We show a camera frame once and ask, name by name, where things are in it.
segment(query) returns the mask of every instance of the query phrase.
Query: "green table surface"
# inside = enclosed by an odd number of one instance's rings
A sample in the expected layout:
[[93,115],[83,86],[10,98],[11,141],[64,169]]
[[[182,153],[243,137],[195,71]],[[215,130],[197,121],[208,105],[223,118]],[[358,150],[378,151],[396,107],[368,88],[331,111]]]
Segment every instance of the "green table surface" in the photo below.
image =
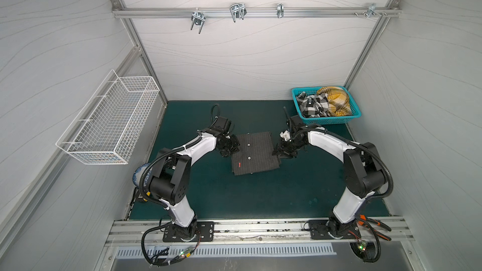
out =
[[[170,101],[150,161],[162,148],[175,148],[210,125],[214,101]],[[276,144],[287,129],[283,106],[296,114],[292,100],[217,101],[221,116],[232,120],[234,134],[270,131]],[[325,126],[351,139],[344,124]],[[191,168],[187,197],[199,219],[315,218],[327,217],[339,201],[345,183],[343,164],[320,148],[308,145],[298,158],[282,159],[280,168],[234,176],[231,159],[218,151],[204,155]],[[382,200],[369,203],[364,213],[388,216]],[[158,220],[167,214],[150,202],[136,202],[130,220]]]

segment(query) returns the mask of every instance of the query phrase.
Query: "pliers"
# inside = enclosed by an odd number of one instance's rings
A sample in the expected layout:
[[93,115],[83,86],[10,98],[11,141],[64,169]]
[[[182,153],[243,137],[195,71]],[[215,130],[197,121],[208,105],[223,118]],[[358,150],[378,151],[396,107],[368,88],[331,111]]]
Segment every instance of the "pliers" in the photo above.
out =
[[[360,215],[360,219],[362,219],[362,220],[365,221],[365,222],[363,222],[363,221],[358,221],[358,224],[359,224],[360,226],[368,227],[368,225],[365,224],[365,223],[366,223],[366,222],[370,222],[370,223],[373,223],[373,224],[375,224],[375,225],[377,225],[377,226],[382,227],[382,228],[385,229],[386,231],[391,232],[390,226],[388,226],[387,224],[385,224],[385,223],[383,223],[383,222],[380,222],[380,221],[377,221],[377,220],[374,220],[374,219],[365,217],[365,215]],[[391,238],[390,238],[389,236],[384,235],[383,233],[377,231],[376,229],[374,229],[374,230],[375,230],[375,233],[376,233],[379,237],[381,237],[381,238],[383,238],[383,239],[385,239],[385,240],[387,240],[387,241],[391,241]]]

